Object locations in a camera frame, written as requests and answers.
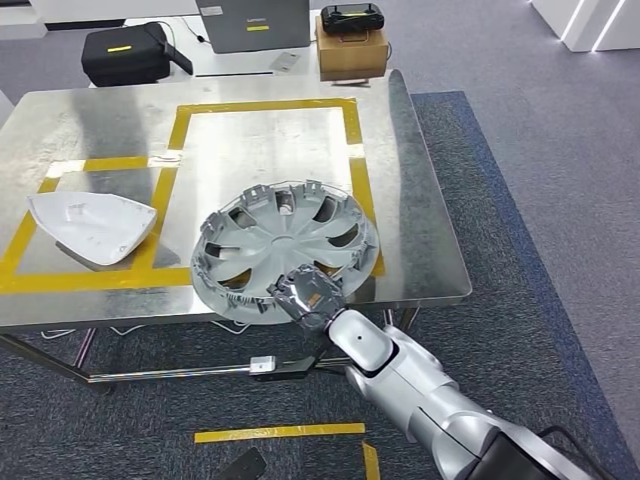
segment yellow tape strip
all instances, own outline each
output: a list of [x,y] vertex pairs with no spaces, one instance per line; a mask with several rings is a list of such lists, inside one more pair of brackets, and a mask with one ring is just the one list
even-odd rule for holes
[[[358,107],[355,101],[349,101],[343,106],[343,118],[344,119],[346,144],[354,146],[353,150],[358,154],[353,155],[349,159],[349,167],[351,170],[351,183],[353,197],[374,225],[376,225],[376,212],[374,209],[374,197],[371,193],[371,184],[369,181],[369,171],[367,169],[367,161],[364,156],[365,149],[362,145],[362,132],[360,129],[360,120],[358,117]],[[374,277],[381,277],[385,274],[384,259],[382,250],[378,254],[376,264],[371,271]]]
[[315,435],[341,435],[365,433],[364,423],[329,423],[325,425],[300,425],[293,427],[248,428],[220,432],[198,432],[195,443],[229,442],[251,438],[309,437]]
[[106,51],[107,51],[108,53],[113,53],[113,52],[124,52],[125,50],[131,50],[131,48],[133,48],[133,47],[131,47],[131,45],[125,45],[125,46],[123,46],[123,47],[111,47],[111,48],[107,48],[107,49],[106,49]]
[[[38,193],[53,192],[58,186],[58,182],[60,182],[60,178],[45,178],[40,184]],[[11,243],[5,251],[0,271],[5,275],[11,275],[15,271],[20,265],[23,254],[26,250],[35,231],[35,221],[33,220],[30,212],[26,212],[18,229],[16,230],[16,233],[14,234]]]
[[91,290],[179,287],[191,285],[189,268],[155,268],[143,274],[130,270],[78,273],[29,273],[0,277],[0,292],[53,293]]
[[366,480],[380,480],[380,463],[375,448],[367,442],[362,442],[365,454],[365,478]]
[[102,172],[104,170],[133,170],[146,168],[146,157],[90,158],[85,160],[85,172]]
[[169,137],[169,150],[182,150],[192,115],[198,113],[260,112],[266,110],[298,110],[303,108],[345,108],[355,106],[355,99],[318,98],[315,100],[274,100],[265,102],[202,103],[180,105],[176,110],[174,128]]
[[167,216],[167,209],[169,207],[169,200],[171,198],[177,173],[176,168],[163,168],[160,171],[155,190],[151,198],[151,206],[158,210],[158,217],[151,232],[136,249],[136,256],[131,265],[132,270],[153,268],[158,242],[160,240],[162,225],[165,223],[165,217]]
[[186,141],[186,131],[189,130],[189,122],[191,120],[191,112],[183,105],[176,110],[176,119],[174,128],[169,137],[169,150],[182,150]]

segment white label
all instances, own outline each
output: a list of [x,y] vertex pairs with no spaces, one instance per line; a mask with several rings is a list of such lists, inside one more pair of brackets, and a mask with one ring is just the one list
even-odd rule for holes
[[203,17],[211,17],[211,15],[222,15],[222,7],[220,5],[214,5],[213,7],[202,7],[200,13]]

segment black carrying case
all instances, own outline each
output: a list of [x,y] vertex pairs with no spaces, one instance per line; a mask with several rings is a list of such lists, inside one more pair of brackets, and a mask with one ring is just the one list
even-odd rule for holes
[[154,83],[171,72],[170,60],[192,74],[191,62],[167,42],[160,24],[150,22],[87,35],[82,69],[97,87]]

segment gray laptop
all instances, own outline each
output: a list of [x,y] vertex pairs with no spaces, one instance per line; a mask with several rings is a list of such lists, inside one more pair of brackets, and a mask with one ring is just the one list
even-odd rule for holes
[[195,0],[216,53],[307,47],[309,0]]

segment carpet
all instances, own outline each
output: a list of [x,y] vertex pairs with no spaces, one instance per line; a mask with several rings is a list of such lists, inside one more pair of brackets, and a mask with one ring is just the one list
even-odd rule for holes
[[[640,479],[464,94],[412,99],[475,290],[463,305],[424,309],[410,333],[481,405],[534,431],[564,425],[618,479]],[[82,335],[23,338],[69,360]],[[208,324],[146,327],[124,339],[101,330],[88,368],[244,363],[304,348],[286,325],[251,327],[240,339]],[[366,432],[193,442],[203,430],[332,422],[363,422]],[[377,451],[382,479],[439,478],[422,448],[340,377],[177,380],[119,385],[103,397],[0,352],[3,479],[215,478],[251,446],[266,459],[266,480],[365,478],[363,440]]]

